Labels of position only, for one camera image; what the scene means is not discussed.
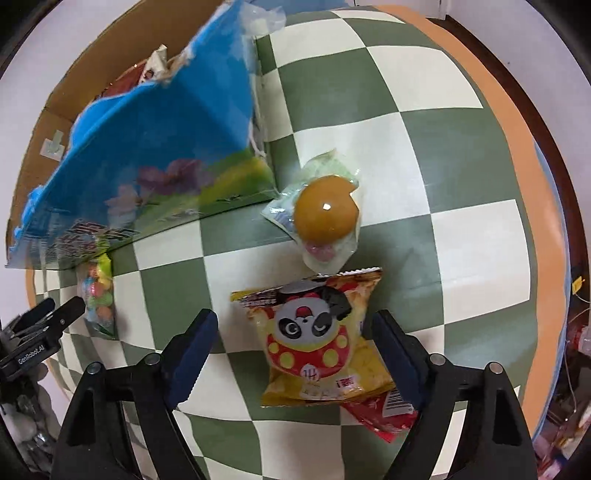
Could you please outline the left hand in glove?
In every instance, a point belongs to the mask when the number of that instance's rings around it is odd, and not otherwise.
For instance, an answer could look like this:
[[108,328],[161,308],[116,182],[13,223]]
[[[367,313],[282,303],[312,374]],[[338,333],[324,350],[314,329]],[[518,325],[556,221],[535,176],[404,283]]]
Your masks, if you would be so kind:
[[25,463],[49,472],[60,425],[47,390],[40,385],[49,373],[41,363],[8,383],[1,382],[1,418]]

